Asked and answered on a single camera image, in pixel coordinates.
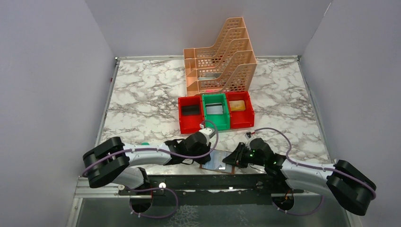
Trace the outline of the brown leather card holder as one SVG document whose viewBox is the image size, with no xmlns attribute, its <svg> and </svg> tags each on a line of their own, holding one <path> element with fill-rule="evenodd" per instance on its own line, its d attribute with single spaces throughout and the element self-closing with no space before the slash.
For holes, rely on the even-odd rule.
<svg viewBox="0 0 401 227">
<path fill-rule="evenodd" d="M 214 150 L 211 154 L 211 160 L 206 164 L 200 164 L 200 169 L 212 172 L 233 175 L 235 168 L 232 165 L 223 162 L 223 159 L 231 154 L 229 151 Z"/>
</svg>

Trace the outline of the silver VIP card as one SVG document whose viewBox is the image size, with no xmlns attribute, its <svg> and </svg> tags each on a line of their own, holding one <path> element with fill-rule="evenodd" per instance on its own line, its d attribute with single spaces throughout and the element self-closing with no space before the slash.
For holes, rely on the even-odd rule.
<svg viewBox="0 0 401 227">
<path fill-rule="evenodd" d="M 214 151 L 211 153 L 211 160 L 208 163 L 208 167 L 213 170 L 225 170 L 226 164 L 222 161 L 225 157 L 225 152 Z"/>
</svg>

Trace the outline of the red bin with black card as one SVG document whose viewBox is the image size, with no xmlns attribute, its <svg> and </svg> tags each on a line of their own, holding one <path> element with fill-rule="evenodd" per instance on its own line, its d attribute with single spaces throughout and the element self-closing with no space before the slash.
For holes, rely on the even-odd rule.
<svg viewBox="0 0 401 227">
<path fill-rule="evenodd" d="M 201 113 L 199 115 L 184 116 L 181 107 L 186 105 L 198 105 Z M 187 96 L 178 98 L 179 126 L 181 134 L 191 134 L 200 130 L 200 124 L 204 120 L 202 98 L 200 96 Z"/>
</svg>

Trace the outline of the green plastic bin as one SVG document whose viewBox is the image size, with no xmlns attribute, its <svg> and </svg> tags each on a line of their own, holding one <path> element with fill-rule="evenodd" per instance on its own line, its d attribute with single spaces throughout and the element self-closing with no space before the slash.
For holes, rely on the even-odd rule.
<svg viewBox="0 0 401 227">
<path fill-rule="evenodd" d="M 202 103 L 203 103 L 205 120 L 212 121 L 217 126 L 219 131 L 225 131 L 230 129 L 230 114 L 225 94 L 203 95 Z M 212 103 L 221 103 L 224 108 L 224 113 L 221 115 L 207 115 L 205 105 Z"/>
</svg>

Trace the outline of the red bin with gold card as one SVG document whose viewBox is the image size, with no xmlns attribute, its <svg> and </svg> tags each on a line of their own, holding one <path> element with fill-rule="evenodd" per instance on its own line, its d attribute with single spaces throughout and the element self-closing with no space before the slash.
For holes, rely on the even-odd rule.
<svg viewBox="0 0 401 227">
<path fill-rule="evenodd" d="M 230 129 L 250 128 L 254 126 L 254 110 L 251 103 L 250 95 L 247 91 L 244 92 L 229 92 L 226 93 L 226 99 L 230 114 Z M 229 101 L 244 100 L 246 104 L 245 111 L 230 111 Z"/>
</svg>

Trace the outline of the peach plastic file organizer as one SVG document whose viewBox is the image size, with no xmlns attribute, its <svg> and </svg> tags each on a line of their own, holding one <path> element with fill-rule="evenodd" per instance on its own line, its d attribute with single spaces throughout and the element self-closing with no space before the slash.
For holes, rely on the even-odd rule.
<svg viewBox="0 0 401 227">
<path fill-rule="evenodd" d="M 188 96 L 248 91 L 257 66 L 243 17 L 228 18 L 212 46 L 183 57 Z"/>
</svg>

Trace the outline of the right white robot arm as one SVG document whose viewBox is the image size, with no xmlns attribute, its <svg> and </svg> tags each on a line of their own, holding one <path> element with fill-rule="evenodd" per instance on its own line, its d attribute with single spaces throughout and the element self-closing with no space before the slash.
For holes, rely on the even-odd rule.
<svg viewBox="0 0 401 227">
<path fill-rule="evenodd" d="M 335 199 L 345 210 L 364 216 L 375 198 L 376 185 L 351 163 L 308 164 L 273 152 L 261 138 L 240 142 L 223 163 L 238 168 L 262 166 L 278 192 L 304 190 Z"/>
</svg>

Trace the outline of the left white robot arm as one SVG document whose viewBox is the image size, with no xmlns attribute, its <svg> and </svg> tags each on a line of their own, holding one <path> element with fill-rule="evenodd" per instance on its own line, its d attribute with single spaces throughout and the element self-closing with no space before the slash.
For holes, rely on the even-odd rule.
<svg viewBox="0 0 401 227">
<path fill-rule="evenodd" d="M 143 194 L 148 180 L 143 165 L 169 166 L 191 159 L 199 164 L 210 161 L 212 128 L 204 128 L 185 139 L 168 140 L 160 145 L 136 145 L 126 148 L 120 137 L 112 137 L 83 155 L 82 173 L 90 188 L 109 183 L 124 185 Z"/>
</svg>

